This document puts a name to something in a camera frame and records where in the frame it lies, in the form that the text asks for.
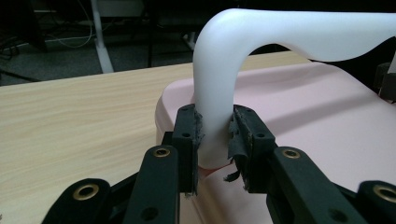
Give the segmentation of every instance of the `curved white handle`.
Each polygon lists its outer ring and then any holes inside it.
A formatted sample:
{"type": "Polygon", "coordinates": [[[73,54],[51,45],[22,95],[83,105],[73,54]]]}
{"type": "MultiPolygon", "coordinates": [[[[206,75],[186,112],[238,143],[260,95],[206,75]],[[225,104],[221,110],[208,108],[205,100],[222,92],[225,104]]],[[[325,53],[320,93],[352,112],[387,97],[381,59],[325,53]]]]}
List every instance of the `curved white handle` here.
{"type": "Polygon", "coordinates": [[[193,55],[195,104],[205,135],[199,165],[214,169],[228,163],[236,76],[254,49],[279,44],[308,59],[334,62],[358,57],[395,35],[395,13],[220,12],[200,33],[193,55]]]}

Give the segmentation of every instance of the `wooden table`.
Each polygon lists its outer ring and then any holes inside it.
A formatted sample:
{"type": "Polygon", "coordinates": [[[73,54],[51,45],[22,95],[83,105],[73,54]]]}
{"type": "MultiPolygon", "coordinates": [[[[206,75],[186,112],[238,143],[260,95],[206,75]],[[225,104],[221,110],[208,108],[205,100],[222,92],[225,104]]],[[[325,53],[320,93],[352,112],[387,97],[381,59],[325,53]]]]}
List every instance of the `wooden table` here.
{"type": "MultiPolygon", "coordinates": [[[[249,56],[242,70],[309,61],[293,52],[249,56]]],[[[163,89],[192,77],[192,64],[0,88],[0,214],[40,223],[71,184],[114,185],[136,173],[155,145],[163,89]]]]}

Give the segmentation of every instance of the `table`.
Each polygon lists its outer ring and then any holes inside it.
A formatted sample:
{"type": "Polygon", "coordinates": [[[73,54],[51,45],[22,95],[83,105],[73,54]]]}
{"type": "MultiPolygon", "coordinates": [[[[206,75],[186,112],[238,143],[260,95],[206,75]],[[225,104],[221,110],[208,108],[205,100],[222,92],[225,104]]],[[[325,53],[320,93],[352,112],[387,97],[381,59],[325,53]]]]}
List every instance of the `table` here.
{"type": "MultiPolygon", "coordinates": [[[[249,56],[241,70],[308,63],[286,51],[249,56]]],[[[114,185],[155,146],[155,105],[185,63],[0,88],[0,223],[40,223],[71,184],[114,185]]]]}

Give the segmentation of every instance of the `handle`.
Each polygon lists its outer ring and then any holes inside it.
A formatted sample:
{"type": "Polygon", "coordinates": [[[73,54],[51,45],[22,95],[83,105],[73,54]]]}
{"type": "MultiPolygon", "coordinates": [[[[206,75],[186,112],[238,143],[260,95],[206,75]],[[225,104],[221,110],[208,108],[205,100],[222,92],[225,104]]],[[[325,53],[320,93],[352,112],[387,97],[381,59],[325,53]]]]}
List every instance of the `handle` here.
{"type": "Polygon", "coordinates": [[[396,35],[396,13],[228,9],[208,22],[193,55],[194,95],[205,135],[199,165],[228,164],[228,124],[239,68],[254,49],[279,44],[308,59],[358,57],[396,35]]]}

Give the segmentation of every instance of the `gray carpet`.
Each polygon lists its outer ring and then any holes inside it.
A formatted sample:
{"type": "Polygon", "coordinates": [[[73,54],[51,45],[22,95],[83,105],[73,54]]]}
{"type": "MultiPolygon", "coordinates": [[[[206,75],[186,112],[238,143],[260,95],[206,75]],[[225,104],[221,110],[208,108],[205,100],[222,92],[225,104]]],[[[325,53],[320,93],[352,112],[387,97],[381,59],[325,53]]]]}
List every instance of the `gray carpet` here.
{"type": "MultiPolygon", "coordinates": [[[[65,40],[64,43],[78,46],[87,39],[65,40]]],[[[105,43],[114,71],[126,71],[148,66],[148,35],[105,36],[105,43]]],[[[39,80],[54,80],[101,74],[93,38],[81,48],[69,48],[58,41],[47,42],[48,52],[32,46],[19,46],[20,53],[9,61],[0,60],[0,68],[10,73],[39,80]]],[[[181,34],[156,34],[153,39],[152,66],[190,63],[192,51],[181,40],[181,34]]],[[[21,78],[1,76],[1,85],[28,83],[21,78]]]]}

